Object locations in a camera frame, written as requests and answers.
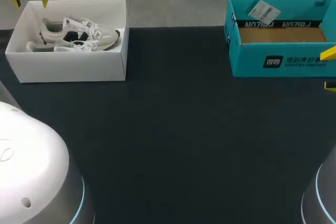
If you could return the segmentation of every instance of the yellow object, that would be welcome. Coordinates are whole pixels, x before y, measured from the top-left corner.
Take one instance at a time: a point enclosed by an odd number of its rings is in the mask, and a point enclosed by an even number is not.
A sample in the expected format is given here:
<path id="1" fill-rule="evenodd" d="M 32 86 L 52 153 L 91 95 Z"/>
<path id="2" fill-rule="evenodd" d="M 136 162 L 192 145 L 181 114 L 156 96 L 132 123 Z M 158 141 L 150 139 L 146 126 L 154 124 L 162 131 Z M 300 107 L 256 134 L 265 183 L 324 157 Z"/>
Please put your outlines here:
<path id="1" fill-rule="evenodd" d="M 336 83 L 324 82 L 324 89 L 336 92 Z"/>
<path id="2" fill-rule="evenodd" d="M 18 3 L 17 0 L 12 0 L 12 1 L 13 1 L 13 3 L 14 3 L 15 7 L 20 8 L 20 7 L 19 7 L 19 3 Z"/>
<path id="3" fill-rule="evenodd" d="M 320 55 L 320 60 L 336 60 L 336 47 L 324 51 Z"/>
<path id="4" fill-rule="evenodd" d="M 46 8 L 48 5 L 48 0 L 42 0 L 42 2 L 43 2 L 43 7 Z"/>

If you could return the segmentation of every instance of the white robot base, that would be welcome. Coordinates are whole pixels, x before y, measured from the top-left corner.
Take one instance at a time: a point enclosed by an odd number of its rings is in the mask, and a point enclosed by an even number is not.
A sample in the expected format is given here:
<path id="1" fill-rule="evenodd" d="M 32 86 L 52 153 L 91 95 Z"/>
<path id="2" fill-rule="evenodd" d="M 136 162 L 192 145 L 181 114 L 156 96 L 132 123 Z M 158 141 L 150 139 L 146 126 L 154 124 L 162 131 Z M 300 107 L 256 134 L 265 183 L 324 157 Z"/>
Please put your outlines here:
<path id="1" fill-rule="evenodd" d="M 0 224 L 93 224 L 88 188 L 63 139 L 0 102 Z"/>

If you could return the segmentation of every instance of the black tablecloth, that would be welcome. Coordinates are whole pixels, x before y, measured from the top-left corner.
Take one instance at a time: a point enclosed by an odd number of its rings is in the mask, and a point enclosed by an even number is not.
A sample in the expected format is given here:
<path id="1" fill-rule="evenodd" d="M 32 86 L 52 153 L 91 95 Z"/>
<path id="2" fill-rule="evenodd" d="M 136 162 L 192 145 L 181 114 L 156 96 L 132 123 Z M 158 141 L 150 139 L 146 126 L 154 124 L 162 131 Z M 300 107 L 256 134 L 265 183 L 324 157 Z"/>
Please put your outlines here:
<path id="1" fill-rule="evenodd" d="M 126 82 L 0 80 L 54 128 L 91 187 L 97 224 L 301 223 L 335 144 L 322 79 L 235 79 L 223 27 L 130 30 Z"/>

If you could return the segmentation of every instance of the cardboard box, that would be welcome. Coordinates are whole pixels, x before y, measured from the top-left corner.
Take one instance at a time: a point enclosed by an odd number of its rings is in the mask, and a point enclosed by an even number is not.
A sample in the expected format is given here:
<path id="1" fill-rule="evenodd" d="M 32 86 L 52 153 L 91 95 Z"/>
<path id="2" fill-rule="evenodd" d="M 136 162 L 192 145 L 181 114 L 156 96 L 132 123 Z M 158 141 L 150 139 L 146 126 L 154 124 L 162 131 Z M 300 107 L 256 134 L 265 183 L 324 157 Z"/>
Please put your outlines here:
<path id="1" fill-rule="evenodd" d="M 262 0 L 281 11 L 269 25 L 249 16 L 260 0 L 228 0 L 225 39 L 236 77 L 336 77 L 336 0 Z"/>
<path id="2" fill-rule="evenodd" d="M 29 41 L 43 44 L 39 34 L 43 18 L 59 21 L 70 15 L 92 20 L 120 38 L 103 52 L 26 52 Z M 20 82 L 124 81 L 129 28 L 125 0 L 42 1 L 26 5 L 6 49 L 6 57 Z"/>

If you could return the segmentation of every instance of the white sneaker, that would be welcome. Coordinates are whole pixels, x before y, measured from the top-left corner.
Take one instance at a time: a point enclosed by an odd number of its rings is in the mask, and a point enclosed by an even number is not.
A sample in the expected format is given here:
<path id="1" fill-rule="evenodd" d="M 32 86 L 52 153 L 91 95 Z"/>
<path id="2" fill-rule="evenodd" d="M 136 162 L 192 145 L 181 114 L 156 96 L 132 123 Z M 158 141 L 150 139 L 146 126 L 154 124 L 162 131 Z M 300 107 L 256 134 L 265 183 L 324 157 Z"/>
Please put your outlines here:
<path id="1" fill-rule="evenodd" d="M 95 41 L 97 49 L 109 50 L 118 41 L 120 32 L 109 31 L 84 18 L 64 18 L 63 22 L 51 22 L 44 18 L 40 35 L 45 44 L 53 44 L 61 39 L 73 41 Z"/>
<path id="2" fill-rule="evenodd" d="M 35 42 L 28 42 L 27 52 L 92 52 L 92 51 L 102 51 L 97 49 L 97 44 L 95 41 L 74 41 L 67 42 L 65 40 L 60 40 L 54 44 L 40 45 Z"/>

